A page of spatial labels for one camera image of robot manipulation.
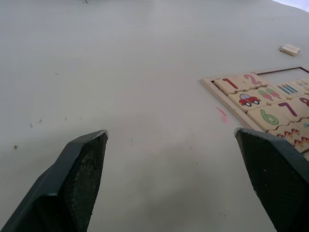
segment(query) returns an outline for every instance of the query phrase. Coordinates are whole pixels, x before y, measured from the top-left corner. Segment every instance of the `wooden block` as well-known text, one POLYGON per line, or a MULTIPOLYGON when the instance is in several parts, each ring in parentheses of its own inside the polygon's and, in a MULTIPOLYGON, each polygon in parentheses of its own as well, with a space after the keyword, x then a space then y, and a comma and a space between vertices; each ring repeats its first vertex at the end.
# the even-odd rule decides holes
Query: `wooden block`
POLYGON ((309 119, 308 118, 304 118, 300 122, 295 122, 294 124, 297 125, 301 130, 309 134, 309 119))
POLYGON ((257 92, 258 96, 265 100, 269 105, 286 100, 286 97, 272 86, 258 88, 255 91, 257 92))
POLYGON ((286 139, 301 153, 309 149, 309 136, 294 123, 290 123, 288 126, 280 126, 268 133, 286 139))
POLYGON ((295 86, 292 86, 289 82, 274 86, 274 88, 287 97, 287 99, 292 99, 305 94, 295 86))
POLYGON ((270 105, 249 110, 247 115, 265 131, 289 124, 289 120, 270 105))
POLYGON ((297 98, 293 98, 292 102, 298 107, 301 118, 309 117, 309 96, 304 95, 297 98))
POLYGON ((298 47, 293 46, 293 45, 286 44, 285 46, 282 46, 280 48, 280 51, 294 57, 300 52, 300 49, 298 47))
POLYGON ((306 94, 309 94, 309 80, 296 80, 296 81, 289 81, 291 85, 298 88, 299 90, 303 91, 306 94))
POLYGON ((225 95, 237 93, 239 91, 247 91, 250 89, 249 86, 247 86, 236 76, 216 79, 214 83, 225 95))
POLYGON ((266 101, 257 96, 258 95, 254 90, 249 90, 246 92, 229 94, 228 98, 231 99, 243 112, 247 112, 248 110, 267 105, 266 101))
POLYGON ((251 89, 263 87, 269 85, 269 81, 259 77, 258 75, 249 72, 249 73, 244 73, 242 75, 237 76, 241 81, 246 83, 251 89))
POLYGON ((292 100, 285 100, 271 105, 291 122, 298 122, 302 118, 302 112, 298 104, 292 100))

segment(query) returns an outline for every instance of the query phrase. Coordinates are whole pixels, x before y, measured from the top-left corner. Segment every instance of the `number 6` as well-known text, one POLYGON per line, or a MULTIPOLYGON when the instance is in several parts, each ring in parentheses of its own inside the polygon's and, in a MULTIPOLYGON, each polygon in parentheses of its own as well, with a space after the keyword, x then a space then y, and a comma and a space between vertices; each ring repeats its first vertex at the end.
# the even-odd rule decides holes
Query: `number 6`
POLYGON ((267 115, 265 110, 261 110, 261 116, 263 117, 263 119, 268 122, 271 125, 278 125, 279 124, 279 120, 273 116, 273 115, 267 115))

